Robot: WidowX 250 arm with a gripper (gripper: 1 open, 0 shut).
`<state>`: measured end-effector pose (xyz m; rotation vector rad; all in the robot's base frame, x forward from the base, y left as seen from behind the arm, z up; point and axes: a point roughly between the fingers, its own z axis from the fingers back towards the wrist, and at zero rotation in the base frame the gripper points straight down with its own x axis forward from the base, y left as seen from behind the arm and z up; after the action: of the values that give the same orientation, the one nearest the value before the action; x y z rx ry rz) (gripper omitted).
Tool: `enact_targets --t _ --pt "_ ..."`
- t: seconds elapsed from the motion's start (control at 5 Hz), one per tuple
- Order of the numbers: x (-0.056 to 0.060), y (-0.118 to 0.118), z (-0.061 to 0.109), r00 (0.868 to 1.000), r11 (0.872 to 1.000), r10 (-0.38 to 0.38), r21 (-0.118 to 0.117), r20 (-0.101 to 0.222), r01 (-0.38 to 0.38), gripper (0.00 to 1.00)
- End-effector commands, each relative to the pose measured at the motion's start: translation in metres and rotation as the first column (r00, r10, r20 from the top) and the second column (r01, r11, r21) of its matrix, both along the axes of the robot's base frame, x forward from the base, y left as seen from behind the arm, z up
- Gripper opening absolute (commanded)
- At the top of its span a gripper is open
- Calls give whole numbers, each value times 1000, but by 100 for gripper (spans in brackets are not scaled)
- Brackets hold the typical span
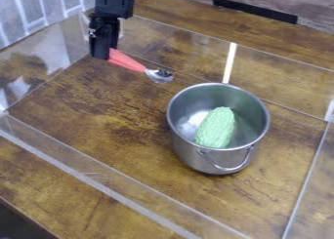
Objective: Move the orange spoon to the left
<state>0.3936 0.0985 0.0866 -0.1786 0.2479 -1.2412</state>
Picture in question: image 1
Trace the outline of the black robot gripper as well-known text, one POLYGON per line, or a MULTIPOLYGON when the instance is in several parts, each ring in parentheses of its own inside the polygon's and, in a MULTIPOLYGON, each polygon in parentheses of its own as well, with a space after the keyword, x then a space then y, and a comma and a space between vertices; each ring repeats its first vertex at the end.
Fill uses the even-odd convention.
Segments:
POLYGON ((135 0, 95 0, 88 25, 89 54, 93 58, 110 59, 110 50, 118 48, 119 19, 134 15, 134 5, 135 0))

